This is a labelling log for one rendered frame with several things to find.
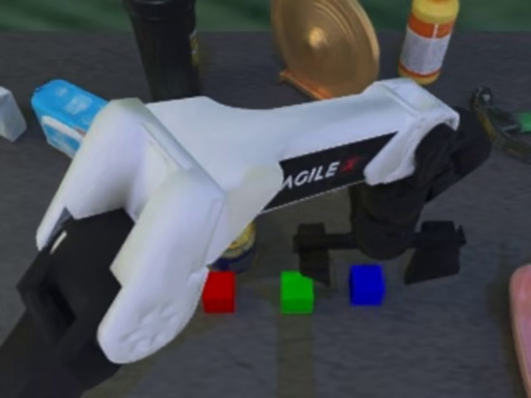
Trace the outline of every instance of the blue box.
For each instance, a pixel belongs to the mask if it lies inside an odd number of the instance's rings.
[[[46,141],[73,158],[94,117],[107,101],[65,80],[52,80],[37,88],[32,108]]]
[[[382,305],[385,278],[381,265],[352,265],[348,282],[352,305]]]

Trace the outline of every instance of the red x logo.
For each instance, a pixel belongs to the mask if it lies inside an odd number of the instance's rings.
[[[362,160],[359,156],[354,156],[353,158],[347,159],[343,166],[341,167],[341,172],[352,172],[358,163]]]

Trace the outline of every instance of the black tumbler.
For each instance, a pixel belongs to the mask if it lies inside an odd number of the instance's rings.
[[[195,0],[124,0],[153,101],[201,94]]]

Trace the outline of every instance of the green handle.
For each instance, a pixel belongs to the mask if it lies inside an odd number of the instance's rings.
[[[520,112],[515,117],[522,126],[522,131],[531,133],[531,112]]]

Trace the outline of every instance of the red cube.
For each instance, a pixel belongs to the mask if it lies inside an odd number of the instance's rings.
[[[202,291],[205,313],[234,313],[236,311],[236,273],[210,271]]]

